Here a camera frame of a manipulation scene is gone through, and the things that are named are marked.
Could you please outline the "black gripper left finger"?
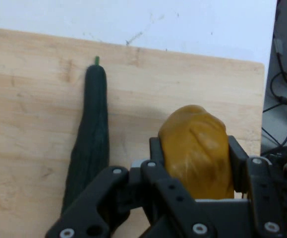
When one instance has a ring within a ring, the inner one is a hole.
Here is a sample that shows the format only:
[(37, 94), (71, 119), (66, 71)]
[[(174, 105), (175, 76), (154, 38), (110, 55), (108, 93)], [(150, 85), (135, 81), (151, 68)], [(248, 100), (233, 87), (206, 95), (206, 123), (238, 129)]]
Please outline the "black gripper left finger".
[(194, 200), (164, 168), (161, 141), (150, 139), (150, 159), (139, 167), (101, 171), (47, 231), (48, 238), (109, 238), (142, 208), (150, 223), (145, 238), (193, 238)]

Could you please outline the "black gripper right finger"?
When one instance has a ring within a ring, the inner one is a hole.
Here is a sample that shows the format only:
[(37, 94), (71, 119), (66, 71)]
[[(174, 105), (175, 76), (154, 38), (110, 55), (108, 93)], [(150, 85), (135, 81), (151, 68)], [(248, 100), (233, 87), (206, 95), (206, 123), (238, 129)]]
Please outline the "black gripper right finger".
[(247, 194), (256, 238), (287, 238), (287, 157), (248, 156), (228, 137), (233, 185)]

